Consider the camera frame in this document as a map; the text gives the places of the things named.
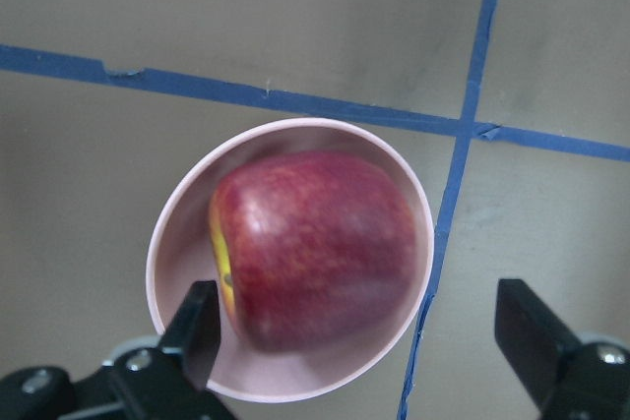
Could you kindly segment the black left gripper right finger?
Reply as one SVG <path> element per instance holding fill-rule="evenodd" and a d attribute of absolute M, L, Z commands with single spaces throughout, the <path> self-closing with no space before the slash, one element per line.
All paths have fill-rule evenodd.
<path fill-rule="evenodd" d="M 550 399 L 582 341 L 521 279 L 498 281 L 494 337 L 534 402 Z"/>

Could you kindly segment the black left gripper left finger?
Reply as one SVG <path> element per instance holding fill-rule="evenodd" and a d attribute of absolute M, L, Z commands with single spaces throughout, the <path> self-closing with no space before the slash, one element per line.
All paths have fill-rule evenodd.
<path fill-rule="evenodd" d="M 175 362 L 183 377 L 204 390 L 220 348 L 220 295 L 214 280 L 191 284 L 157 349 Z"/>

